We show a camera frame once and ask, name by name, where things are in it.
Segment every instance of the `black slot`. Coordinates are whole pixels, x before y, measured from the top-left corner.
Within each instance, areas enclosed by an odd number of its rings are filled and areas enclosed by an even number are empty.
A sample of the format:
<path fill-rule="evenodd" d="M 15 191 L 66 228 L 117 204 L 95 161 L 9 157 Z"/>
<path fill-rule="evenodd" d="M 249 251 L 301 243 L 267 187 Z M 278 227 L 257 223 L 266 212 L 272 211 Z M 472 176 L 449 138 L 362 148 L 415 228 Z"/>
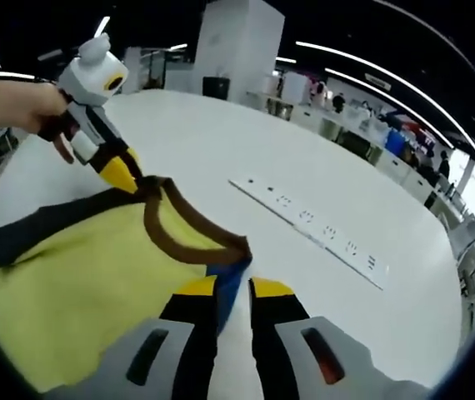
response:
<path fill-rule="evenodd" d="M 128 368 L 127 379 L 130 382 L 138 386 L 145 386 L 154 359 L 167 335 L 168 331 L 162 329 L 156 329 L 148 335 Z"/>
<path fill-rule="evenodd" d="M 345 371 L 341 363 L 336 358 L 336 355 L 328 346 L 328 343 L 315 328 L 309 328 L 302 331 L 306 344 L 312 350 L 319 367 L 321 374 L 327 385 L 333 385 L 345 378 Z"/>

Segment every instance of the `power outlet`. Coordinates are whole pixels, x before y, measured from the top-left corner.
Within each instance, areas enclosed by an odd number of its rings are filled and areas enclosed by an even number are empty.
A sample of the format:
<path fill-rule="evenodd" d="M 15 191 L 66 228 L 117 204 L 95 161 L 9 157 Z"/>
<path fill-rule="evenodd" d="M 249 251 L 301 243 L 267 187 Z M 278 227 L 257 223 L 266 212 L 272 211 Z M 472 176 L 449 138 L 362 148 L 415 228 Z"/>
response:
<path fill-rule="evenodd" d="M 326 218 L 304 207 L 283 190 L 267 185 L 255 177 L 229 182 L 285 220 L 305 238 L 334 254 L 373 285 L 384 289 L 389 266 L 378 261 L 354 241 L 349 240 L 327 222 Z"/>

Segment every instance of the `ceiling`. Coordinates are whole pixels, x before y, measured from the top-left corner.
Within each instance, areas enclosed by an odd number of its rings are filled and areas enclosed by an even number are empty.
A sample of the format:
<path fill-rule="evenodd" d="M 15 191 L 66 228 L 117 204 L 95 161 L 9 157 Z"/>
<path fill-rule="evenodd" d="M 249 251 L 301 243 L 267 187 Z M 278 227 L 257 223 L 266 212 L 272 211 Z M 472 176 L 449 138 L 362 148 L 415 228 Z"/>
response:
<path fill-rule="evenodd" d="M 435 107 L 391 77 L 360 62 L 299 47 L 295 42 L 334 48 L 386 68 L 439 103 L 475 138 L 475 2 L 441 0 L 437 7 L 431 0 L 390 0 L 405 10 L 399 12 L 373 0 L 266 1 L 286 16 L 279 56 L 294 58 L 299 69 L 325 77 L 324 68 L 331 68 L 363 81 L 365 73 L 382 78 L 392 84 L 392 96 L 422 114 L 442 132 L 450 132 L 455 145 L 473 154 L 463 140 L 457 140 L 457 128 Z M 128 1 L 117 2 L 117 6 L 114 3 L 103 1 L 96 7 L 78 5 L 76 12 L 51 7 L 41 10 L 38 20 L 34 10 L 21 10 L 6 26 L 6 35 L 0 43 L 2 67 L 47 76 L 62 60 L 53 58 L 40 63 L 37 57 L 57 48 L 68 53 L 68 49 L 93 35 L 105 15 L 112 17 L 107 32 L 115 53 L 132 45 L 167 48 L 188 43 L 187 51 L 194 58 L 202 11 L 210 2 Z M 430 28 L 406 13 L 437 29 L 470 63 Z"/>

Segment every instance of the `desk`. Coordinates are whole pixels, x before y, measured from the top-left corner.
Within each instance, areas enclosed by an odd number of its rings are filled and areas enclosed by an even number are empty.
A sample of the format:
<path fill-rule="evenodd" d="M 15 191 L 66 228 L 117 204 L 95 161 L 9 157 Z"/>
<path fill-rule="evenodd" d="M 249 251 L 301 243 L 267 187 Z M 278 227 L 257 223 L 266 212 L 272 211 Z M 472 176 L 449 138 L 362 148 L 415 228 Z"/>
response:
<path fill-rule="evenodd" d="M 249 274 L 286 283 L 310 315 L 327 317 L 369 347 L 375 365 L 393 379 L 431 387 L 451 367 L 462 313 L 447 234 L 372 165 L 296 125 L 210 97 L 151 90 L 113 97 L 106 109 L 146 174 L 173 177 L 198 211 L 247 235 L 254 255 Z M 299 197 L 388 263 L 387 289 L 228 183 L 249 175 Z M 67 165 L 49 143 L 30 137 L 0 177 L 0 225 L 106 187 L 90 167 Z M 211 398 L 262 398 L 251 337 L 242 285 L 220 337 Z"/>

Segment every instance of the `yellow cloth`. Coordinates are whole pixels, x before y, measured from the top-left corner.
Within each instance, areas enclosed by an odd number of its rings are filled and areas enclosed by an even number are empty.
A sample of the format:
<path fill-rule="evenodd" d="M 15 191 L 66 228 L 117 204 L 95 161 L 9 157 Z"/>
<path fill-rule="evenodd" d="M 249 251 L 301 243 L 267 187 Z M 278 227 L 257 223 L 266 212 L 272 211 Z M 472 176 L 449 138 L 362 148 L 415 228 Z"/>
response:
<path fill-rule="evenodd" d="M 0 345 L 39 392 L 83 380 L 110 344 L 206 275 L 206 266 L 177 262 L 151 242 L 143 209 L 89 218 L 0 269 Z M 166 195 L 158 216 L 178 243 L 221 248 L 183 221 Z"/>

